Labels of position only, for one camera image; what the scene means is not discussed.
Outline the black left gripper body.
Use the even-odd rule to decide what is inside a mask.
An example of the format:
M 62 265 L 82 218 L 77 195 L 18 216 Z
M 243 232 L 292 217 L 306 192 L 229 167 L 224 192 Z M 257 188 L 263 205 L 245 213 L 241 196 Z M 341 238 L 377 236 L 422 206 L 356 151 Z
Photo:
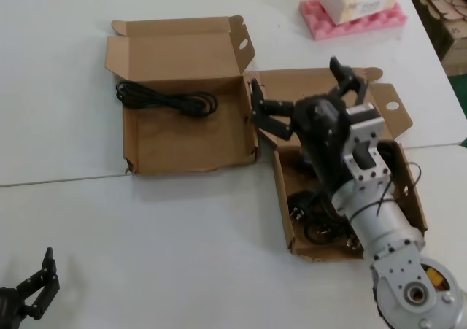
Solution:
M 27 293 L 17 288 L 1 288 L 1 325 L 20 325 L 25 319 L 24 306 Z

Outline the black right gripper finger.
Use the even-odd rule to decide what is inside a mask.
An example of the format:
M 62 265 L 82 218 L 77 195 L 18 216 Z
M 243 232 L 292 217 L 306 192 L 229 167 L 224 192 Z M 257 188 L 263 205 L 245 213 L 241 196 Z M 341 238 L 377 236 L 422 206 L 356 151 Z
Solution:
M 295 104 L 292 101 L 275 101 L 264 98 L 263 91 L 256 78 L 251 83 L 251 120 L 256 126 L 280 139 L 288 141 L 293 135 L 291 124 L 285 124 L 277 117 L 292 118 Z
M 354 105 L 363 104 L 368 90 L 367 81 L 358 76 L 351 67 L 342 65 L 335 56 L 330 59 L 329 69 L 337 81 L 337 85 L 329 92 L 329 95 L 342 98 L 349 91 L 354 91 L 357 95 Z

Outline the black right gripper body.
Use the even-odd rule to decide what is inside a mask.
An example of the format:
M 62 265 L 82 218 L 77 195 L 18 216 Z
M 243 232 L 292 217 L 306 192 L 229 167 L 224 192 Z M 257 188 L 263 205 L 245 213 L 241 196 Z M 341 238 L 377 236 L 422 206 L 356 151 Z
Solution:
M 324 94 L 303 98 L 295 103 L 291 124 L 322 189 L 333 195 L 349 176 L 342 160 L 350 135 L 346 104 Z

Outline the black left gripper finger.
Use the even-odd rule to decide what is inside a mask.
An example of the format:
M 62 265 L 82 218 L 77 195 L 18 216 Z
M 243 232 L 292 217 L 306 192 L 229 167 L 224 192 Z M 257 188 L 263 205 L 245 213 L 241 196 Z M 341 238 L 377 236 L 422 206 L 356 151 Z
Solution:
M 22 319 L 32 317 L 40 320 L 59 289 L 60 283 L 53 248 L 48 247 L 42 261 L 42 268 L 16 287 L 20 299 L 17 315 Z M 38 291 L 36 300 L 31 305 L 27 305 L 26 299 Z

